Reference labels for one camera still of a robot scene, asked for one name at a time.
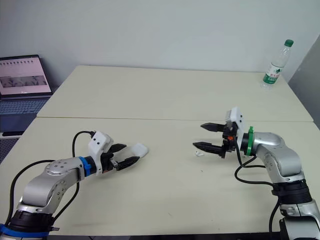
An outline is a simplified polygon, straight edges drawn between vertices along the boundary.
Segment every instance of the blue ring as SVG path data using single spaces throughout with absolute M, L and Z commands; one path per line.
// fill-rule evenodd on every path
M 83 156 L 79 156 L 79 159 L 81 160 L 81 162 L 83 163 L 83 168 L 84 168 L 84 176 L 88 177 L 89 175 L 91 175 L 91 164 L 89 164 L 87 162 L 87 160 L 83 157 Z
M 4 224 L 0 224 L 0 231 L 11 237 L 19 237 L 19 238 L 42 238 L 49 235 L 49 232 L 22 232 L 22 231 L 14 231 L 7 228 Z

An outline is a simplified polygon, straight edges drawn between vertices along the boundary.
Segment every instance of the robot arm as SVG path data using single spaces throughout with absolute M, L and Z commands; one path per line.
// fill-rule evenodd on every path
M 110 136 L 97 131 L 88 144 L 89 156 L 50 162 L 42 174 L 26 185 L 10 223 L 1 226 L 0 240 L 41 238 L 58 230 L 52 227 L 53 214 L 69 187 L 92 174 L 127 168 L 148 153 L 148 148 L 140 143 L 127 147 L 113 142 Z
M 284 216 L 280 220 L 282 239 L 320 239 L 320 213 L 312 199 L 298 154 L 286 146 L 285 141 L 271 132 L 254 132 L 251 127 L 244 133 L 244 119 L 237 107 L 227 112 L 226 124 L 205 123 L 203 128 L 223 132 L 223 145 L 207 142 L 193 145 L 205 152 L 218 154 L 237 148 L 248 156 L 260 158 L 273 183 L 272 194 L 278 197 L 279 208 Z

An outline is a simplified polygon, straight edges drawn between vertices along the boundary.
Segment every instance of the bottle label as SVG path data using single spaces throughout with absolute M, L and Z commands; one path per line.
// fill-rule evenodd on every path
M 272 63 L 270 64 L 268 71 L 265 73 L 263 81 L 267 84 L 274 84 L 280 73 L 282 72 L 283 67 L 275 66 Z

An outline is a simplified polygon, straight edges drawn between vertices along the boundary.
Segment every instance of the bottle cap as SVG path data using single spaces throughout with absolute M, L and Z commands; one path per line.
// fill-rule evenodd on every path
M 294 44 L 294 41 L 291 39 L 285 40 L 285 43 L 284 43 L 284 45 L 287 47 L 291 47 L 293 44 Z

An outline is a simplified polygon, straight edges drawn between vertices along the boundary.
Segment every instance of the black cable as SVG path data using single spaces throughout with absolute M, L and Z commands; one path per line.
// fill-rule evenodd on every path
M 245 165 L 251 163 L 251 162 L 252 162 L 253 160 L 255 160 L 256 158 L 257 158 L 257 157 L 254 156 L 254 157 L 251 158 L 249 161 L 246 161 L 243 165 L 245 166 Z M 245 183 L 245 184 L 262 184 L 262 185 L 269 185 L 269 186 L 271 186 L 271 187 L 274 187 L 274 185 L 273 185 L 271 182 L 268 182 L 268 181 L 248 181 L 248 180 L 244 180 L 244 179 L 238 177 L 238 172 L 239 172 L 242 168 L 243 168 L 243 166 L 239 166 L 239 167 L 235 170 L 235 172 L 234 172 L 234 177 L 235 177 L 238 181 L 240 181 L 240 182 L 242 182 L 242 183 Z
M 233 139 L 234 139 L 234 145 L 235 145 L 235 149 L 236 149 L 236 156 L 237 156 L 237 159 L 238 159 L 238 162 L 239 162 L 240 166 L 242 166 L 245 169 L 249 169 L 249 168 L 266 168 L 264 165 L 249 165 L 249 166 L 244 165 L 242 163 L 242 161 L 241 161 L 240 150 L 239 150 L 239 146 L 238 146 L 238 142 L 237 142 L 236 136 L 233 136 Z
M 42 164 L 42 163 L 51 163 L 53 161 L 54 160 L 41 160 L 41 161 L 33 162 L 33 163 L 29 164 L 28 166 L 26 166 L 25 168 L 23 168 L 17 175 L 15 175 L 14 179 L 12 180 L 11 187 L 10 187 L 9 213 L 8 213 L 8 217 L 6 218 L 6 221 L 4 224 L 6 227 L 10 223 L 10 220 L 12 218 L 12 214 L 14 212 L 15 185 L 16 185 L 16 182 L 17 182 L 18 178 L 20 177 L 20 175 L 23 174 L 27 169 L 33 167 L 34 165 Z
M 76 156 L 76 154 L 75 154 L 76 139 L 80 134 L 90 134 L 90 136 L 93 137 L 95 132 L 94 131 L 80 131 L 73 137 L 73 140 L 72 140 L 72 157 L 73 158 Z
M 238 143 L 237 143 L 237 139 L 236 139 L 235 136 L 233 138 L 234 138 L 234 145 L 235 145 L 235 149 L 236 149 L 237 159 L 238 159 L 238 162 L 240 164 L 240 166 L 234 172 L 234 177 L 238 181 L 240 181 L 242 183 L 245 183 L 245 184 L 262 184 L 262 185 L 269 185 L 271 187 L 274 187 L 274 185 L 271 182 L 268 182 L 268 181 L 248 181 L 248 180 L 244 180 L 244 179 L 241 179 L 240 177 L 238 177 L 238 172 L 242 168 L 265 168 L 265 166 L 263 166 L 263 165 L 249 165 L 249 166 L 247 166 L 249 163 L 253 162 L 257 158 L 257 156 L 254 156 L 253 158 L 251 158 L 250 160 L 246 161 L 245 163 L 242 163 L 241 156 L 240 156 L 240 150 L 239 150 L 239 146 L 238 146 Z
M 91 137 L 94 136 L 95 132 L 94 131 L 80 131 L 78 132 L 74 137 L 73 137 L 73 140 L 72 140 L 72 157 L 74 158 L 76 156 L 76 153 L 75 153 L 75 144 L 76 144 L 76 140 L 77 140 L 77 137 L 80 135 L 80 134 L 90 134 Z M 67 207 L 69 207 L 69 205 L 72 203 L 72 201 L 76 198 L 78 192 L 79 192 L 79 189 L 80 189 L 80 183 L 77 182 L 76 183 L 76 189 L 75 189 L 75 192 L 72 196 L 72 198 L 66 203 L 66 205 L 64 205 L 64 207 L 58 212 L 57 215 L 55 215 L 55 217 L 53 218 L 52 220 L 52 225 L 55 223 L 55 221 L 58 219 L 58 217 L 60 217 L 60 215 L 64 212 L 64 210 L 67 209 Z
M 276 211 L 278 209 L 280 205 L 280 202 L 279 202 L 279 199 L 278 201 L 276 201 L 276 204 L 271 212 L 271 215 L 270 215 L 270 218 L 269 218 L 269 235 L 270 235 L 270 239 L 272 240 L 273 239 L 273 233 L 272 233 L 272 222 L 274 221 L 274 216 L 276 214 Z

